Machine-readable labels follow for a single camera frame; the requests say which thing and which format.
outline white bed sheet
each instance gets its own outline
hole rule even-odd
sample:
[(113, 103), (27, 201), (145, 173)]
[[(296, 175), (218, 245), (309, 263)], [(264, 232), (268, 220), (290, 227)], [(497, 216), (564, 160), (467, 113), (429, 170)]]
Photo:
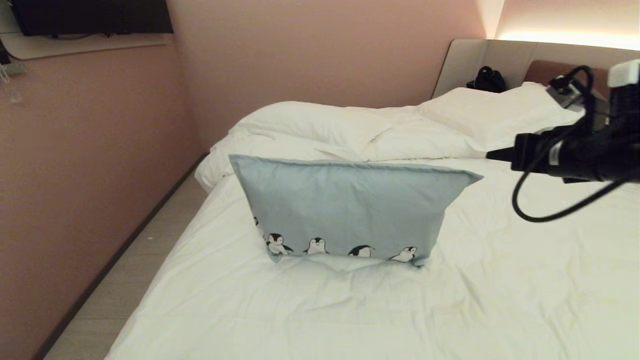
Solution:
[[(324, 254), (274, 264), (227, 176), (108, 359), (638, 358), (638, 185), (530, 224), (511, 209), (507, 163), (414, 162), (485, 176), (451, 204), (423, 269)], [(599, 186), (532, 175), (522, 207), (543, 215)]]

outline upholstered headboard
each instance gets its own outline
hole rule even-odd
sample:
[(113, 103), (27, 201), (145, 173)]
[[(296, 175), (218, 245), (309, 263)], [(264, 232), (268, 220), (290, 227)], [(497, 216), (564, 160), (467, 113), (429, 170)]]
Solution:
[[(449, 46), (433, 97), (464, 87), (467, 81), (476, 78), (483, 65), (500, 71), (507, 88), (514, 88), (527, 80), (546, 84), (574, 68), (573, 64), (608, 69), (617, 63), (638, 58), (640, 51), (606, 47), (456, 39)], [(597, 70), (594, 87), (605, 97), (609, 94), (606, 81), (607, 71)]]
[[(533, 81), (535, 83), (541, 83), (542, 85), (549, 85), (549, 80), (555, 78), (558, 75), (566, 74), (571, 71), (576, 65), (570, 65), (565, 63), (556, 63), (553, 61), (534, 60), (527, 72), (524, 75), (524, 81)], [(603, 69), (593, 69), (595, 75), (595, 81), (593, 88), (602, 94), (605, 99), (609, 98), (609, 87), (607, 86), (607, 77), (609, 71)], [(586, 81), (584, 73), (580, 72), (576, 78)]]

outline penguin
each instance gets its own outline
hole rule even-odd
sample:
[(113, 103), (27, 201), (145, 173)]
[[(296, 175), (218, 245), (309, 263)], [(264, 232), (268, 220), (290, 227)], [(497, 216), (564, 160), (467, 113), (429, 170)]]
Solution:
[(400, 261), (401, 263), (407, 263), (413, 260), (413, 258), (415, 258), (416, 250), (418, 250), (418, 248), (414, 246), (405, 247), (404, 249), (402, 249), (402, 251), (398, 255), (392, 258), (389, 258), (389, 260), (396, 260), (396, 261)]
[(319, 252), (324, 252), (325, 254), (329, 254), (325, 249), (324, 239), (322, 238), (313, 238), (309, 241), (309, 248), (303, 252), (306, 252), (307, 255), (317, 254)]
[(269, 240), (267, 240), (267, 248), (272, 253), (278, 255), (289, 255), (289, 251), (293, 252), (293, 249), (283, 244), (284, 238), (280, 234), (269, 234)]
[(371, 250), (375, 250), (375, 249), (368, 245), (356, 246), (351, 251), (349, 251), (349, 256), (360, 256), (361, 258), (370, 258)]

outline black bag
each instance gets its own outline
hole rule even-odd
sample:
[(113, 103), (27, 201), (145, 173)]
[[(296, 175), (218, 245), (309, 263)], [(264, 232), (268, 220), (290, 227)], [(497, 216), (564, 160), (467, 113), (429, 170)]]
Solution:
[(481, 68), (476, 79), (469, 81), (467, 87), (490, 92), (503, 92), (507, 90), (507, 84), (504, 83), (500, 72), (488, 66)]

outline baseboard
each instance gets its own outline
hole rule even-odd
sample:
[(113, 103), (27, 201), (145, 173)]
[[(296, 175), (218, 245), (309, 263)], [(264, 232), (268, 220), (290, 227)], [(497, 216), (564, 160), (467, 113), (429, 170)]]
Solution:
[(129, 248), (131, 243), (140, 235), (142, 230), (151, 222), (158, 211), (162, 209), (162, 207), (166, 204), (167, 201), (171, 198), (171, 196), (178, 190), (180, 185), (184, 183), (184, 181), (189, 178), (189, 175), (196, 169), (196, 167), (200, 164), (200, 162), (208, 155), (208, 152), (200, 155), (196, 162), (187, 170), (186, 173), (174, 184), (173, 187), (167, 192), (164, 197), (154, 206), (151, 212), (145, 217), (145, 219), (136, 227), (136, 229), (129, 235), (129, 237), (124, 241), (122, 246), (116, 251), (115, 254), (109, 259), (106, 265), (102, 268), (102, 270), (93, 278), (93, 281), (84, 289), (83, 293), (76, 300), (76, 302), (71, 306), (71, 308), (67, 311), (65, 316), (62, 318), (60, 323), (56, 326), (56, 328), (51, 332), (51, 334), (47, 337), (47, 339), (42, 343), (38, 352), (32, 357), (32, 360), (42, 360), (47, 353), (51, 350), (53, 345), (56, 343), (62, 332), (67, 328), (71, 320), (74, 319), (77, 312), (80, 311), (80, 308), (84, 305), (84, 303), (89, 299), (91, 294), (95, 291), (98, 285), (102, 282), (105, 276), (109, 273), (111, 268), (118, 262), (120, 257), (124, 254), (125, 251)]

